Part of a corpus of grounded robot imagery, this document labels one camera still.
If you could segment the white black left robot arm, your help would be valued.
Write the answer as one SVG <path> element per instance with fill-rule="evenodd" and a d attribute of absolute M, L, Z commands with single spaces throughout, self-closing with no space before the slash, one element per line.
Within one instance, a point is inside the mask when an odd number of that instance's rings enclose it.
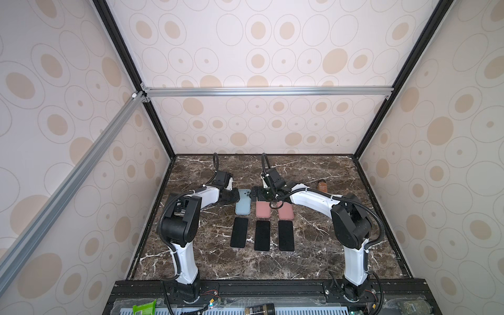
<path fill-rule="evenodd" d="M 192 241 L 198 231 L 201 210 L 214 203 L 228 204 L 239 200 L 237 188 L 227 190 L 215 186 L 202 186 L 169 195 L 158 223 L 157 234 L 171 251 L 175 264 L 175 281 L 191 285 L 198 277 Z"/>

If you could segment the pink phone case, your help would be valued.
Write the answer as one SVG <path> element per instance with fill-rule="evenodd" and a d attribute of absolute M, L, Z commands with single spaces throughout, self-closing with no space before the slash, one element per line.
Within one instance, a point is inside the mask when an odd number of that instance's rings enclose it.
<path fill-rule="evenodd" d="M 294 219 L 293 205 L 284 203 L 282 207 L 278 209 L 278 218 L 283 221 L 292 221 Z"/>
<path fill-rule="evenodd" d="M 258 219 L 269 219 L 271 216 L 270 203 L 257 201 L 255 204 L 255 214 Z"/>

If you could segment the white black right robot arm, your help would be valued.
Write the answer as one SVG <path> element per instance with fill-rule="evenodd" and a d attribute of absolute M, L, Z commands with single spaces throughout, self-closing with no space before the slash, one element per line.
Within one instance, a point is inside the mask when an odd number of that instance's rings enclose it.
<path fill-rule="evenodd" d="M 367 255 L 371 246 L 384 238 L 383 222 L 354 194 L 328 194 L 303 184 L 272 187 L 254 186 L 252 196 L 259 201 L 295 204 L 308 207 L 332 219 L 337 240 L 345 253 L 343 283 L 352 289 L 363 289 L 369 273 Z"/>

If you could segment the light blue cased phone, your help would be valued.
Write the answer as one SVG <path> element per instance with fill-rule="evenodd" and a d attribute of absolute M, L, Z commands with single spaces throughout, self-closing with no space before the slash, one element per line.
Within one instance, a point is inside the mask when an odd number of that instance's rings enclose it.
<path fill-rule="evenodd" d="M 239 189 L 238 190 L 240 199 L 236 203 L 235 214 L 236 215 L 249 215 L 251 212 L 251 190 L 250 189 Z"/>

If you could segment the phone with black screen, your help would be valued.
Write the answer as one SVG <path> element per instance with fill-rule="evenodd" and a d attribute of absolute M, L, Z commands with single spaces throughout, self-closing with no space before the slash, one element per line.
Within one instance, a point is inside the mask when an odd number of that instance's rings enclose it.
<path fill-rule="evenodd" d="M 295 251 L 293 222 L 292 221 L 278 221 L 278 247 L 280 251 Z"/>

